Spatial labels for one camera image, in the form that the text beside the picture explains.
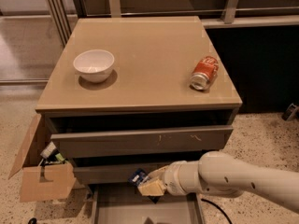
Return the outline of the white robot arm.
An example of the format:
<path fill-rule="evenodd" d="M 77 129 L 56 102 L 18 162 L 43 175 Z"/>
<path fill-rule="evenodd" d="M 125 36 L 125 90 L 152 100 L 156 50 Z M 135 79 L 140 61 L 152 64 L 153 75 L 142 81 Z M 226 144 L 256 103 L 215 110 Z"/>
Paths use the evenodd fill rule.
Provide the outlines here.
<path fill-rule="evenodd" d="M 259 167 L 219 151 L 166 165 L 149 173 L 137 188 L 144 196 L 197 193 L 233 198 L 246 191 L 299 213 L 298 173 Z"/>

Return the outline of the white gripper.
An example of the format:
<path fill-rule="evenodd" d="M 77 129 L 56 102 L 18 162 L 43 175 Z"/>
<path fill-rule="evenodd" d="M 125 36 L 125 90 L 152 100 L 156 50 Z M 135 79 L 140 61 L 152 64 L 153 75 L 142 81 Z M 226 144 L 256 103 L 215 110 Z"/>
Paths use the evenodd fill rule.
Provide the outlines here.
<path fill-rule="evenodd" d="M 186 161 L 175 161 L 149 173 L 150 180 L 137 188 L 142 196 L 163 196 L 167 191 L 173 196 L 186 196 L 188 192 L 180 184 L 179 169 Z"/>

